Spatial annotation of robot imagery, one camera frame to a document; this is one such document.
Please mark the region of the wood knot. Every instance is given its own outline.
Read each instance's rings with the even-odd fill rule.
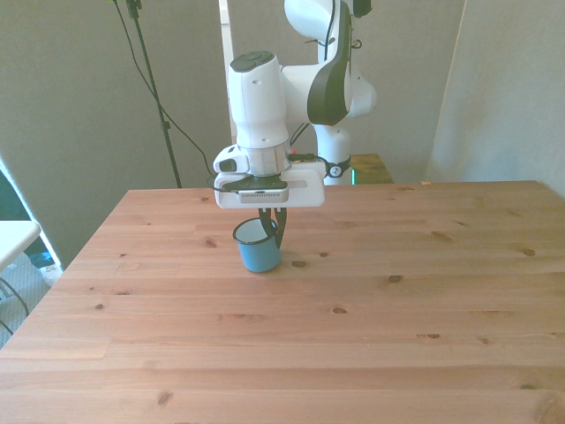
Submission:
[[[442,232],[439,231],[432,231],[432,235],[437,237],[438,239],[442,240],[442,241],[453,241],[453,239],[450,236],[445,235]]]
[[[347,314],[347,309],[342,307],[332,307],[332,314]]]
[[[308,268],[308,262],[306,261],[293,261],[292,266],[295,268]]]
[[[541,405],[538,406],[538,413],[533,418],[533,422],[543,424],[563,423],[565,418],[565,400],[557,393],[547,393],[541,399]]]
[[[512,210],[512,209],[507,209],[507,210],[506,210],[506,213],[509,214],[510,216],[516,216],[516,217],[518,217],[518,218],[522,218],[522,217],[523,217],[523,215],[522,215],[521,213],[516,212],[515,210]]]
[[[476,316],[485,316],[487,318],[509,318],[510,316],[514,316],[514,312],[511,311],[472,311],[473,315]]]
[[[159,398],[157,399],[157,404],[166,405],[172,398],[173,398],[173,394],[170,391],[165,391],[161,395],[159,395]]]
[[[263,315],[254,314],[226,314],[225,317],[235,322],[257,322],[263,319]]]
[[[337,228],[343,229],[343,230],[348,230],[349,228],[357,227],[357,224],[353,223],[352,221],[341,221],[341,222],[335,223],[335,225],[337,226]]]

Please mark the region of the mug rim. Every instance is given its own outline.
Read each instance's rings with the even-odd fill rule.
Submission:
[[[268,234],[265,238],[262,238],[261,240],[256,240],[256,241],[243,241],[243,240],[240,240],[240,239],[238,239],[238,238],[236,237],[236,232],[237,232],[237,230],[239,230],[239,228],[240,228],[241,226],[243,226],[243,225],[246,224],[246,223],[250,223],[251,221],[257,221],[257,220],[260,220],[260,219],[261,219],[261,218],[251,218],[251,219],[247,219],[247,220],[243,221],[242,223],[240,223],[240,224],[234,229],[234,231],[233,231],[233,233],[232,233],[233,239],[236,240],[236,241],[238,242],[238,244],[240,244],[240,245],[253,246],[253,245],[259,245],[259,244],[264,243],[264,242],[266,242],[267,240],[273,238],[273,237],[276,235],[276,232],[278,231],[278,225],[276,224],[276,221],[273,220],[273,219],[271,219],[271,224],[273,225],[275,231],[273,231],[273,233],[270,234],[270,235]]]

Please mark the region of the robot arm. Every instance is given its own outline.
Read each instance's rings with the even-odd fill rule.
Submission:
[[[320,62],[281,67],[276,56],[266,51],[232,62],[229,91],[237,145],[225,148],[215,159],[220,207],[290,208],[323,203],[326,165],[290,163],[285,123],[334,125],[363,103],[354,98],[356,91],[364,90],[355,86],[362,79],[352,79],[356,68],[351,67],[351,14],[360,13],[354,12],[356,7],[367,11],[367,5],[370,11],[370,3],[286,0],[285,11],[293,27],[320,40]]]

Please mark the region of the black cable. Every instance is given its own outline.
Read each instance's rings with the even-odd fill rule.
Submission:
[[[155,101],[157,102],[157,109],[158,109],[158,112],[159,112],[159,118],[161,120],[161,129],[162,129],[163,136],[165,138],[165,144],[167,146],[167,151],[169,153],[170,165],[173,169],[173,174],[175,175],[175,181],[177,182],[177,187],[182,188],[180,176],[178,174],[177,160],[175,159],[175,152],[173,151],[172,143],[170,141],[170,136],[169,136],[170,124],[168,122],[166,122],[165,118],[163,117],[162,106],[161,106],[161,102],[159,100],[159,94],[157,93],[157,86],[155,84],[153,72],[151,71],[151,64],[149,63],[149,55],[147,54],[147,49],[145,47],[145,42],[143,40],[143,34],[141,33],[141,26],[139,26],[139,20],[138,20],[139,14],[137,13],[137,5],[135,3],[130,3],[129,0],[126,0],[126,2],[128,3],[128,8],[130,9],[130,16],[135,21],[135,27],[136,27],[137,32],[138,32],[139,43],[141,44],[141,49],[143,50],[143,57],[145,58],[145,64],[146,64],[146,67],[147,67],[147,72],[149,73],[149,80],[151,81],[151,87],[152,87],[151,93],[153,94],[153,97],[155,98]],[[122,17],[122,13],[119,10],[119,6],[117,5],[117,0],[114,0],[114,4],[116,5],[117,11],[118,11],[120,18],[122,20],[122,24],[124,25],[124,29],[126,30],[126,34],[128,35],[128,41],[131,42],[129,34],[127,33],[127,28],[126,28],[125,23],[124,23],[124,18]]]
[[[175,128],[177,128],[192,143],[192,145],[195,146],[196,149],[202,154],[202,157],[204,158],[204,164],[206,165],[206,170],[207,170],[208,174],[214,175],[214,173],[210,170],[210,167],[208,165],[208,160],[206,158],[206,154],[204,153],[204,151],[200,148],[200,146],[198,144],[196,144],[196,142],[191,137],[189,137],[189,135],[185,131],[183,131],[183,129],[180,126],[177,125],[175,120],[172,117],[170,117],[169,113],[165,110],[165,108],[163,108],[159,98],[153,92],[153,89],[149,85],[149,82],[147,81],[145,75],[143,74],[143,71],[139,68],[137,58],[135,57],[135,52],[133,51],[132,39],[130,38],[130,34],[127,30],[127,26],[125,25],[124,16],[122,15],[122,12],[120,11],[119,6],[117,5],[117,0],[113,0],[113,2],[114,2],[114,5],[116,6],[117,13],[119,14],[120,20],[122,21],[122,26],[124,27],[125,36],[127,37],[127,41],[128,41],[129,46],[130,46],[130,51],[132,52],[133,62],[135,63],[135,67],[137,68],[139,75],[141,76],[141,78],[145,82],[145,85],[147,86],[149,93],[151,93],[151,95],[153,96],[155,101],[158,102],[159,106],[162,109],[162,113],[169,119],[169,121],[175,126]]]
[[[335,0],[332,0],[332,16],[329,19],[328,33],[326,34],[326,46],[324,48],[324,62],[328,60],[328,46],[329,46],[329,35],[332,32],[332,26],[334,24],[335,17]]]
[[[4,280],[1,277],[0,277],[0,282],[3,283],[6,287],[8,287],[12,293],[14,293],[14,296],[18,298],[21,305],[24,307],[24,309],[26,309],[26,316],[29,316],[29,308],[27,307],[27,303],[21,298],[21,296],[19,296],[19,293],[16,291],[16,289],[14,289],[10,285],[10,283],[8,283],[6,280]]]
[[[11,336],[14,335],[14,332],[10,329],[10,327],[8,327],[8,326],[5,324],[4,321],[0,320],[0,324],[1,324],[5,329],[8,330],[8,332],[10,333]]]
[[[315,156],[315,158],[316,158],[316,159],[320,159],[321,161],[323,161],[323,162],[326,164],[326,177],[329,176],[329,170],[330,170],[330,168],[329,168],[329,163],[328,163],[328,161],[327,161],[326,159],[324,159],[323,157],[321,157],[321,156]]]
[[[211,188],[212,190],[214,190],[215,192],[220,192],[220,193],[238,193],[235,190],[223,190],[221,188],[216,188],[214,187],[214,184],[210,183],[210,179],[211,178],[216,178],[217,175],[210,175],[208,178],[206,178],[206,184],[208,186],[208,188]]]
[[[310,124],[302,124],[299,128],[297,128],[294,134],[292,134],[292,137],[290,137],[291,146],[297,142],[298,137],[302,135],[302,133],[306,130],[306,128],[308,128],[308,126],[310,126]]]
[[[329,43],[331,44],[331,43],[334,42],[334,41],[335,41],[335,38],[332,37],[332,38],[329,40]],[[304,44],[308,44],[309,42],[317,42],[319,46],[321,46],[321,47],[326,47],[326,44],[324,44],[323,42],[321,42],[321,41],[319,41],[319,40],[308,40],[307,42],[304,42]]]

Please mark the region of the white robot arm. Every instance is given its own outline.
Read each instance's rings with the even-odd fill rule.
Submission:
[[[329,169],[328,161],[349,159],[347,132],[335,125],[368,114],[376,103],[374,88],[351,62],[351,17],[367,14],[371,0],[286,0],[284,7],[299,33],[319,41],[319,63],[281,67],[267,51],[231,63],[237,144],[225,148],[214,163],[216,201],[222,208],[321,205],[324,178],[328,182],[344,173],[343,166]],[[319,156],[327,161],[292,163],[286,122],[314,124]]]

